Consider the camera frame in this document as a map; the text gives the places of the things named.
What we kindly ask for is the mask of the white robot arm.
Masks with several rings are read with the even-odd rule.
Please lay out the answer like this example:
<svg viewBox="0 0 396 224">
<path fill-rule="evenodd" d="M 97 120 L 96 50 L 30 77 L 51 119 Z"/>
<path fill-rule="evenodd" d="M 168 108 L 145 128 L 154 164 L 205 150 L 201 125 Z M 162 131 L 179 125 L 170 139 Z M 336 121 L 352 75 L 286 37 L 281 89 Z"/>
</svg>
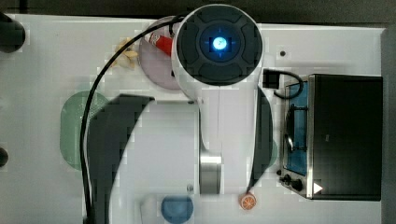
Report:
<svg viewBox="0 0 396 224">
<path fill-rule="evenodd" d="M 272 152 L 257 23 L 198 7 L 171 45 L 175 93 L 122 94 L 90 121 L 92 207 L 85 224 L 181 224 L 208 206 L 241 210 Z"/>
</svg>

